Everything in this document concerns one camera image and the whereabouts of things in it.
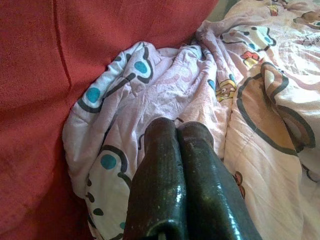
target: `blanket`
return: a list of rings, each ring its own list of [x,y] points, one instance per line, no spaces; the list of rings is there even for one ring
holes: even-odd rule
[[[138,42],[107,66],[62,134],[96,239],[122,238],[144,133],[158,117],[209,129],[264,240],[320,239],[318,5],[241,0],[190,45]]]

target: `red cloth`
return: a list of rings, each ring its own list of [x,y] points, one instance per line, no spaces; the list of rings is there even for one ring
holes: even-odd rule
[[[61,131],[121,50],[186,42],[218,0],[0,2],[0,239],[87,240]]]

